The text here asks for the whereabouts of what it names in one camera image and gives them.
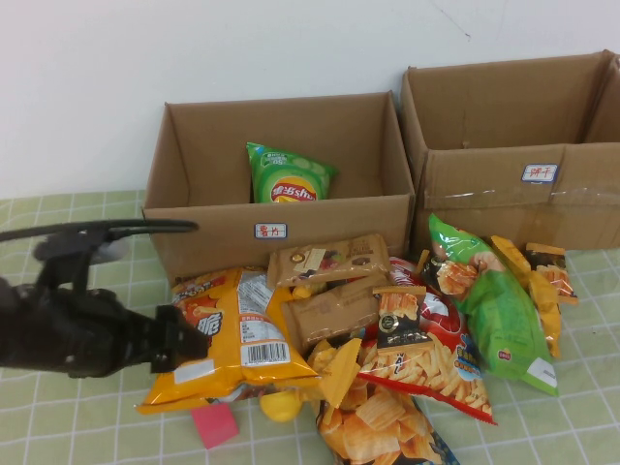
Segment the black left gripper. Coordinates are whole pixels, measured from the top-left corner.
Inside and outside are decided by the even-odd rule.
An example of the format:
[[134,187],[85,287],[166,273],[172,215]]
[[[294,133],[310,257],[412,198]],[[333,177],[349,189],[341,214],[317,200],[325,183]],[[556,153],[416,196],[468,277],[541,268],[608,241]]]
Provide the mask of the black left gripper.
[[175,306],[157,306],[155,319],[127,309],[112,291],[45,291],[28,313],[28,362],[73,378],[102,378],[141,363],[154,374],[170,373],[207,357],[208,337],[186,332]]

